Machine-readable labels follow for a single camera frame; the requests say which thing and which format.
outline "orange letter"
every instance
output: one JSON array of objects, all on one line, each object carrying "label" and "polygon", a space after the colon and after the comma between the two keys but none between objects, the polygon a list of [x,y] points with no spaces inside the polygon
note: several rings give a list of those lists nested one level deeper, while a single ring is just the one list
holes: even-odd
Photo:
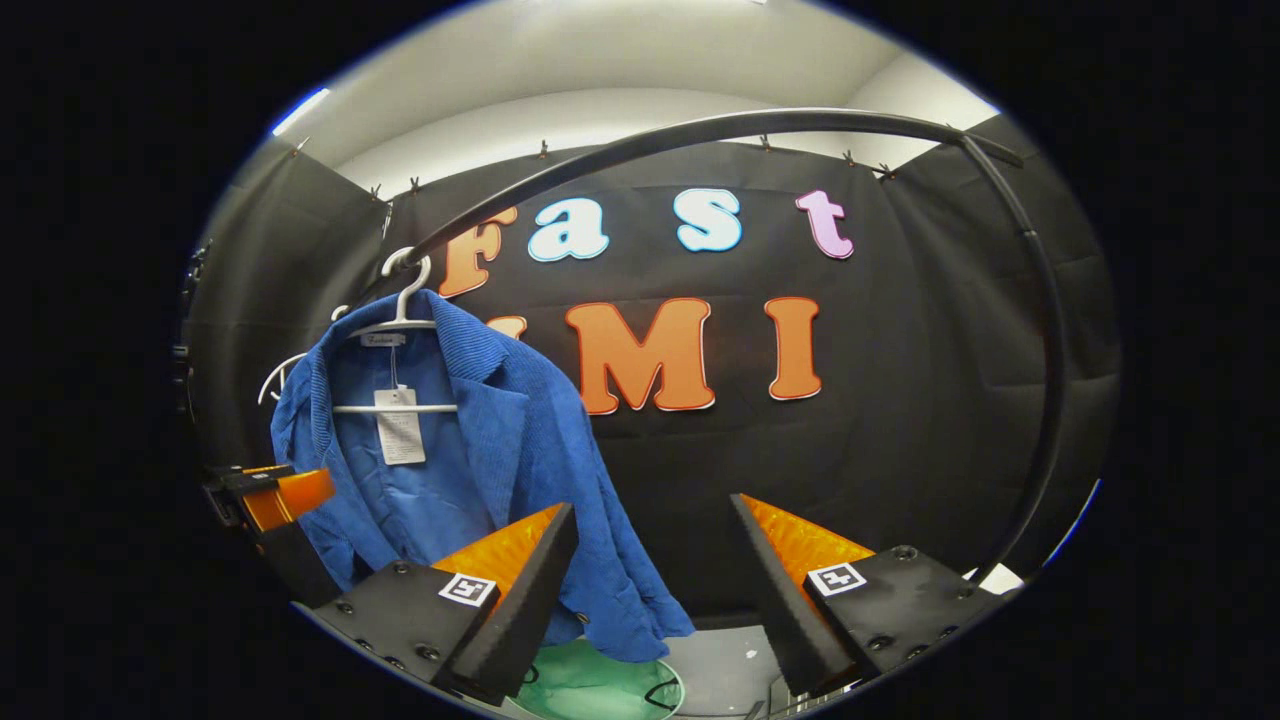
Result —
[{"label": "orange letter", "polygon": [[564,314],[577,331],[582,359],[582,405],[591,415],[618,409],[609,392],[617,384],[632,410],[644,407],[662,370],[662,389],[653,404],[660,410],[701,410],[716,402],[703,368],[703,323],[712,306],[696,297],[662,304],[644,342],[637,342],[618,309],[608,302],[588,302]]},{"label": "orange letter", "polygon": [[489,270],[480,269],[476,255],[484,254],[485,260],[493,261],[502,250],[502,228],[494,223],[509,225],[513,222],[516,222],[516,209],[509,208],[448,242],[440,297],[462,295],[489,279]]},{"label": "orange letter", "polygon": [[813,373],[813,319],[818,304],[808,297],[778,297],[764,304],[778,331],[778,377],[769,386],[774,400],[813,397],[822,379]]},{"label": "orange letter", "polygon": [[521,318],[520,315],[503,315],[502,318],[494,318],[485,324],[502,334],[516,340],[520,340],[520,336],[525,334],[525,331],[529,329],[529,320]]}]

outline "orange object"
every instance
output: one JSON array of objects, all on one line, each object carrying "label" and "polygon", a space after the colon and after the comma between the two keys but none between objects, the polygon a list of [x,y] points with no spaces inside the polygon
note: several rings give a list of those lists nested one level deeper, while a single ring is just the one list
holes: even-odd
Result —
[{"label": "orange object", "polygon": [[778,336],[778,377],[769,386],[774,400],[813,397],[822,379],[813,372],[813,319],[818,304],[808,297],[778,297],[764,304]]},{"label": "orange object", "polygon": [[579,334],[582,368],[582,405],[591,415],[618,409],[608,378],[632,410],[644,407],[658,373],[662,389],[653,404],[663,410],[701,410],[716,402],[703,366],[703,323],[712,306],[696,297],[676,297],[662,304],[644,342],[636,340],[618,309],[608,302],[588,302],[564,314]]},{"label": "orange object", "polygon": [[498,258],[502,251],[502,228],[498,225],[515,223],[516,214],[515,208],[508,208],[448,242],[440,297],[470,292],[489,279],[489,270],[480,266],[480,256],[490,263]]},{"label": "orange object", "polygon": [[[261,473],[270,468],[244,470],[246,474]],[[268,532],[297,520],[298,515],[315,510],[333,497],[333,479],[329,470],[321,468],[298,475],[276,479],[276,487],[246,495],[244,509],[257,525],[259,532]]]},{"label": "orange object", "polygon": [[431,565],[436,570],[447,573],[462,573],[475,575],[498,583],[502,592],[494,610],[502,606],[511,585],[525,569],[529,557],[543,539],[543,533],[550,525],[556,512],[564,503],[553,505],[541,512],[535,512],[524,520],[512,523],[506,528],[485,536],[484,538],[463,547],[453,555],[442,559]]},{"label": "orange object", "polygon": [[529,320],[521,318],[520,315],[503,315],[500,318],[494,318],[485,324],[515,340],[520,340],[520,336],[525,334],[525,331],[529,329]]},{"label": "orange object", "polygon": [[268,468],[253,468],[252,470],[241,470],[241,473],[244,473],[246,475],[252,475],[253,473],[265,473],[268,470],[279,470],[280,468],[285,468],[285,465],[270,465]]},{"label": "orange object", "polygon": [[796,584],[800,594],[809,602],[814,612],[818,612],[818,606],[813,603],[809,593],[804,589],[804,580],[810,570],[831,568],[841,562],[854,562],[876,555],[856,542],[842,538],[786,510],[745,495],[742,501],[751,510],[756,524],[764,530],[764,536],[773,546],[778,560],[782,561],[787,577]]}]

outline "black clothes rail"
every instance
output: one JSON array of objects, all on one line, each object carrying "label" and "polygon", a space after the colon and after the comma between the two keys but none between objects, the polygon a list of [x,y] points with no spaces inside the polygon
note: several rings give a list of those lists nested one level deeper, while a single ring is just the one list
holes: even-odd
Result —
[{"label": "black clothes rail", "polygon": [[[1023,493],[1018,507],[1001,533],[1000,539],[972,578],[973,583],[980,584],[1018,543],[1030,524],[1032,516],[1036,514],[1044,495],[1057,460],[1066,388],[1064,369],[1066,338],[1062,322],[1062,302],[1052,264],[1039,236],[1030,224],[1030,219],[1027,217],[1025,209],[991,161],[995,158],[1015,168],[1021,168],[1023,161],[1012,150],[948,126],[864,110],[791,108],[714,115],[636,133],[530,176],[497,195],[480,201],[416,243],[401,259],[396,270],[416,265],[430,251],[444,246],[449,240],[477,227],[498,213],[584,176],[680,147],[787,132],[867,132],[929,140],[963,149],[1000,195],[1001,201],[1018,225],[1018,233],[1030,255],[1032,265],[1039,279],[1047,320],[1044,333],[1044,405],[1036,451],[1032,456],[1027,479],[1023,483]],[[361,293],[360,300],[353,305],[360,306],[378,297],[381,288],[389,281],[389,277],[384,277],[370,283]]]}]

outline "price tag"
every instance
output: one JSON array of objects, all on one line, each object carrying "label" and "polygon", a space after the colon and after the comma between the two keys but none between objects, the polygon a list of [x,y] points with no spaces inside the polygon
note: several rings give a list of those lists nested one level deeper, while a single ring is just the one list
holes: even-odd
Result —
[{"label": "price tag", "polygon": [[[396,389],[374,391],[375,407],[403,405],[417,405],[417,393],[412,388],[401,386]],[[381,441],[383,460],[388,465],[426,462],[426,451],[422,448],[422,428],[419,425],[417,413],[379,413],[376,418],[378,439]]]}]

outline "pink letter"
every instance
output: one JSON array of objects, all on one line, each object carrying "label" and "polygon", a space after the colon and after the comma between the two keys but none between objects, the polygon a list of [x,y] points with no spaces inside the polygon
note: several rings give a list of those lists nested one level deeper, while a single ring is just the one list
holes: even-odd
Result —
[{"label": "pink letter", "polygon": [[809,227],[818,250],[837,260],[854,254],[854,242],[840,237],[840,231],[836,229],[836,218],[844,218],[845,209],[827,200],[826,192],[815,190],[796,197],[796,208],[809,214]]}]

